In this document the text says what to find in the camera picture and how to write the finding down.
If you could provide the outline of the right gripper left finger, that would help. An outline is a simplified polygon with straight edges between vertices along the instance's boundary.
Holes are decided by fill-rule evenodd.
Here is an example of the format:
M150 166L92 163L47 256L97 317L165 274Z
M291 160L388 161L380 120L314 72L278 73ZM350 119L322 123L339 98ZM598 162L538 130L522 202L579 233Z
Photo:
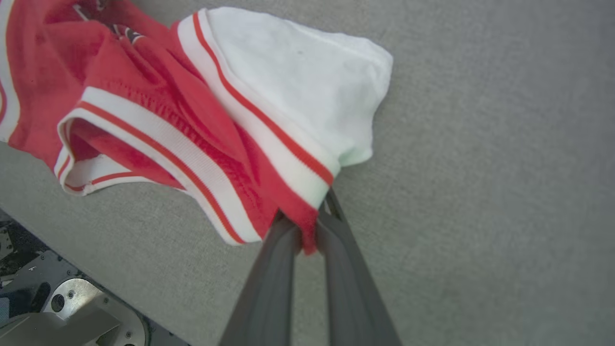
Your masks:
M219 346L291 346L301 231L281 211L263 240Z

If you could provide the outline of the red and white basketball jersey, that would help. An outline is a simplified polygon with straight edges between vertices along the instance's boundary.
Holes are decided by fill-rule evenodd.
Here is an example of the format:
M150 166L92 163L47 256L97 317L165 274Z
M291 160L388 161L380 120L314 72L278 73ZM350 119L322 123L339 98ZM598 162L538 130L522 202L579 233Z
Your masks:
M372 156L393 61L367 38L235 7L166 27L130 0L0 0L0 142L72 195L184 191L230 245L283 212L309 254L334 179Z

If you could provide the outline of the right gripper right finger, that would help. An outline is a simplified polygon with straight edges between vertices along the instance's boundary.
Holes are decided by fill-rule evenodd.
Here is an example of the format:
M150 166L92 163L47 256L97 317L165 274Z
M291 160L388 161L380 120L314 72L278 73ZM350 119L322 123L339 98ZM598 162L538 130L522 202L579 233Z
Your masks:
M402 346L333 190L320 207L316 241L325 258L330 346Z

